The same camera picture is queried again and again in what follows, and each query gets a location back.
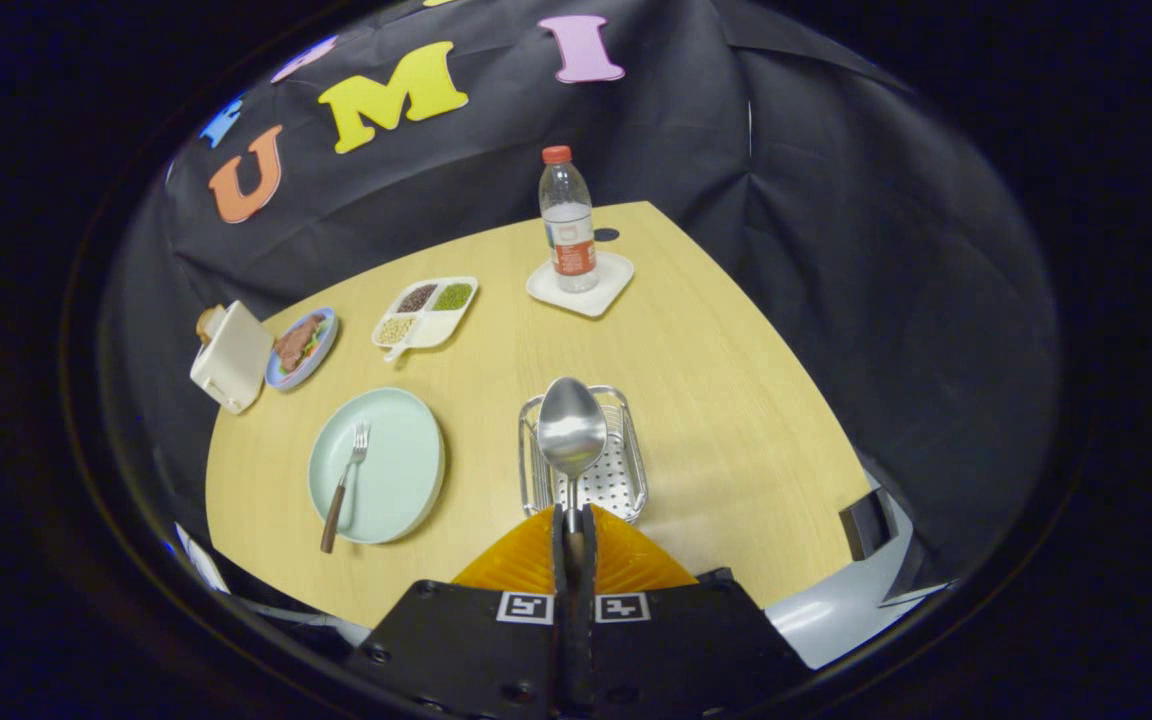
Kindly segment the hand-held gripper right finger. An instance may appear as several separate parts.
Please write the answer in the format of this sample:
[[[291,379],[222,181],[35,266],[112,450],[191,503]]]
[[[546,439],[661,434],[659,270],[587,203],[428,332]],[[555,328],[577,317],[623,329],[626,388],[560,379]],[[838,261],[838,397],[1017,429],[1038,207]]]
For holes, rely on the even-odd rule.
[[[735,719],[812,676],[730,569],[692,575],[594,505],[579,526],[579,719]]]

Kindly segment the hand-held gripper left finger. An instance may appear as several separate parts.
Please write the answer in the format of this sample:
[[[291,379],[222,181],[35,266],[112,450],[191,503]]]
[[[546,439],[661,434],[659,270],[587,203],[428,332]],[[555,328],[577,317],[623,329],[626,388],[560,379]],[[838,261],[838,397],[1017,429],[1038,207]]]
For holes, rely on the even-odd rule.
[[[416,579],[353,651],[346,669],[397,717],[558,717],[561,511],[522,521],[452,582]]]

